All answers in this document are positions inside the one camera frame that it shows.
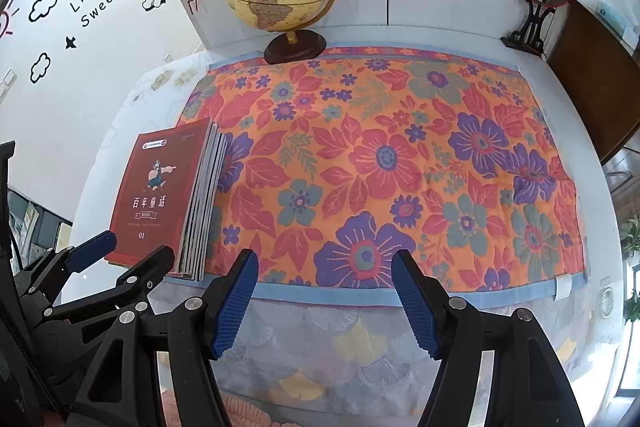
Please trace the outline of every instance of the book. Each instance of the book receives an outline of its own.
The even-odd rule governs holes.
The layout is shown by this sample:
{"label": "book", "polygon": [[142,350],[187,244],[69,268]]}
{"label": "book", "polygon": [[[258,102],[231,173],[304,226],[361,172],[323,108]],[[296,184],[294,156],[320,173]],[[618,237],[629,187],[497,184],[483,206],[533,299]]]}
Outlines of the book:
{"label": "book", "polygon": [[105,259],[133,266],[167,245],[175,255],[171,275],[201,280],[226,146],[224,135],[207,118],[140,134],[111,217],[118,245]]}

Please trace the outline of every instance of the metal bolt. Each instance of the metal bolt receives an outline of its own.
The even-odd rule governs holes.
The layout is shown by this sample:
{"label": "metal bolt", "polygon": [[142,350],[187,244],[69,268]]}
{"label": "metal bolt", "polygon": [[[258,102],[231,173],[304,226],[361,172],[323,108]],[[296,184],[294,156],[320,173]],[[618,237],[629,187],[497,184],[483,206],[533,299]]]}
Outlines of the metal bolt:
{"label": "metal bolt", "polygon": [[449,299],[449,306],[455,310],[463,310],[466,308],[466,301],[462,297],[452,297]]}
{"label": "metal bolt", "polygon": [[529,322],[533,318],[532,313],[526,308],[519,308],[518,311],[516,312],[516,315],[521,321],[525,321],[525,322]]}
{"label": "metal bolt", "polygon": [[184,307],[192,311],[197,310],[200,306],[202,306],[202,299],[200,297],[191,297],[184,303]]}
{"label": "metal bolt", "polygon": [[120,322],[123,324],[129,324],[135,318],[136,314],[134,312],[126,311],[122,315],[120,315]]}

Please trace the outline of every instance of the hardcover book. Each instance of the hardcover book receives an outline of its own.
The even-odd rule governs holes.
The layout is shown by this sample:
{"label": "hardcover book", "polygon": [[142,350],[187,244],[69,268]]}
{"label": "hardcover book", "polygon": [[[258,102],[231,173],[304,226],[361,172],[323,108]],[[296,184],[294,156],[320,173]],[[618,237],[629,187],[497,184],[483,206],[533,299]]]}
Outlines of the hardcover book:
{"label": "hardcover book", "polygon": [[156,248],[174,250],[171,275],[201,280],[213,198],[227,141],[209,119],[141,134],[111,217],[110,263],[133,266]]}

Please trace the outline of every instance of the orange floral cloth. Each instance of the orange floral cloth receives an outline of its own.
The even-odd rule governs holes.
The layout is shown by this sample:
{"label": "orange floral cloth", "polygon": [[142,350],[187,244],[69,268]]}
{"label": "orange floral cloth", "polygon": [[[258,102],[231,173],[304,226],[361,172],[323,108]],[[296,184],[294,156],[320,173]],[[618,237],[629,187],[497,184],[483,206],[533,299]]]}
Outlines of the orange floral cloth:
{"label": "orange floral cloth", "polygon": [[502,66],[386,46],[210,71],[180,123],[228,150],[207,271],[239,250],[264,282],[391,287],[406,248],[449,292],[584,269],[575,186],[528,84]]}

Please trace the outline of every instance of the pink fabric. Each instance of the pink fabric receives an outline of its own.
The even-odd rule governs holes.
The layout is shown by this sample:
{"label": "pink fabric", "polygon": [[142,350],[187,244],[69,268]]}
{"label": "pink fabric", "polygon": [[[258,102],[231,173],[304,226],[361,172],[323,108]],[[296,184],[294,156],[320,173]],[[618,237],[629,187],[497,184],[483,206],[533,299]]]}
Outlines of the pink fabric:
{"label": "pink fabric", "polygon": [[[222,402],[234,427],[300,427],[293,423],[272,422],[267,413],[235,396],[222,394]],[[166,427],[181,427],[174,391],[167,389],[162,393],[162,407]]]}

